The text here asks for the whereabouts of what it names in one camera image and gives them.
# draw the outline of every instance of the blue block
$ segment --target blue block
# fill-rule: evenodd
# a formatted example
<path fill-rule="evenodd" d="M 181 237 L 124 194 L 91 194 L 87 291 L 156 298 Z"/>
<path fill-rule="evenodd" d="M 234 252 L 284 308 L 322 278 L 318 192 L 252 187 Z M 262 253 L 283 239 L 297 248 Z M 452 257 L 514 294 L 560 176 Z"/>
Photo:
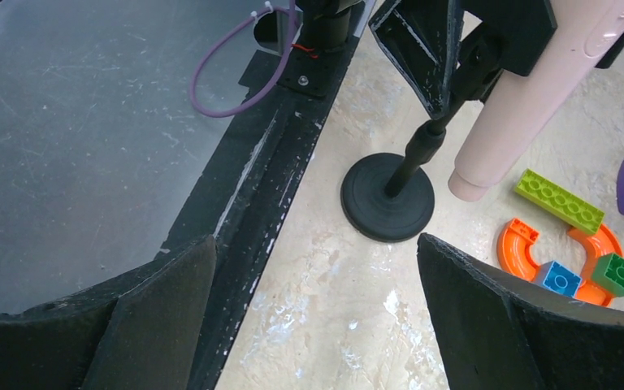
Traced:
<path fill-rule="evenodd" d="M 583 278 L 558 262 L 547 262 L 541 266 L 534 280 L 538 286 L 571 298 L 575 296 L 582 281 Z"/>

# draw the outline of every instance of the concrete floor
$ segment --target concrete floor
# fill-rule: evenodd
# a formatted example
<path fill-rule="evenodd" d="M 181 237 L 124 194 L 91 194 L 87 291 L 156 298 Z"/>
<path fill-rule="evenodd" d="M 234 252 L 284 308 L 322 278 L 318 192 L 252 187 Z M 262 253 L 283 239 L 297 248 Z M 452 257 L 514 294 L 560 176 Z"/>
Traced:
<path fill-rule="evenodd" d="M 448 190 L 453 159 L 481 104 L 466 105 L 424 167 L 436 192 L 427 232 L 498 267 L 499 231 L 519 217 L 541 232 L 539 262 L 579 272 L 583 248 L 566 225 L 513 193 L 526 168 L 606 212 L 624 249 L 615 180 L 624 158 L 624 52 L 593 71 L 505 181 L 480 202 Z M 366 32 L 292 209 L 259 281 L 218 389 L 446 389 L 444 366 L 418 277 L 416 239 L 398 245 L 356 232 L 340 208 L 345 172 L 379 151 L 402 153 L 427 116 Z M 613 308 L 624 310 L 624 298 Z"/>

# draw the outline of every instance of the black stand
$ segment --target black stand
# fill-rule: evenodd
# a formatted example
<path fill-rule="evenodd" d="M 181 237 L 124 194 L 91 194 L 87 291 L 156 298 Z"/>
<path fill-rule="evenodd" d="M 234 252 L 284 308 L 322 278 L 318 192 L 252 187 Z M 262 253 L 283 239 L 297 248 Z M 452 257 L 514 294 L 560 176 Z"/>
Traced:
<path fill-rule="evenodd" d="M 341 205 L 350 223 L 365 236 L 398 242 L 417 236 L 429 223 L 435 197 L 431 181 L 420 166 L 444 143 L 446 125 L 465 101 L 478 100 L 501 73 L 497 39 L 484 24 L 463 42 L 461 66 L 453 74 L 448 111 L 420 126 L 405 147 L 405 157 L 372 154 L 346 174 Z"/>

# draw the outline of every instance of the orange curved track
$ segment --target orange curved track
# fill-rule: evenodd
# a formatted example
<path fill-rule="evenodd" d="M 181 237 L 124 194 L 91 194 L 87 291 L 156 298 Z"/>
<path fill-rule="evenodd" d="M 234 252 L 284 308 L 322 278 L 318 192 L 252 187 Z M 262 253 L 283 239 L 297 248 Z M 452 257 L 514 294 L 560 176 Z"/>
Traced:
<path fill-rule="evenodd" d="M 506 224 L 499 235 L 496 251 L 499 255 L 501 268 L 518 278 L 531 282 L 535 279 L 540 265 L 532 257 L 532 245 L 540 234 L 520 219 L 514 218 Z M 599 306 L 609 306 L 613 295 L 592 282 L 590 276 L 599 257 L 616 253 L 623 255 L 623 250 L 616 236 L 606 225 L 602 224 L 599 231 L 589 236 L 572 227 L 568 236 L 580 243 L 587 251 L 587 260 L 583 267 L 583 282 L 575 293 L 575 299 Z"/>

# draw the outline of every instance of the long green block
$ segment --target long green block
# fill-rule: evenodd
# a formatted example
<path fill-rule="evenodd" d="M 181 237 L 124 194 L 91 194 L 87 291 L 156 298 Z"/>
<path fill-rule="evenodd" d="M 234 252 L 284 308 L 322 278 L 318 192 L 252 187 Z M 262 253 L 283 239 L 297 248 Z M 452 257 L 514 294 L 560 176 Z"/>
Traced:
<path fill-rule="evenodd" d="M 604 211 L 529 169 L 522 174 L 515 192 L 589 235 L 596 234 L 604 220 Z"/>
<path fill-rule="evenodd" d="M 615 253 L 600 257 L 591 279 L 615 297 L 624 297 L 624 258 Z"/>

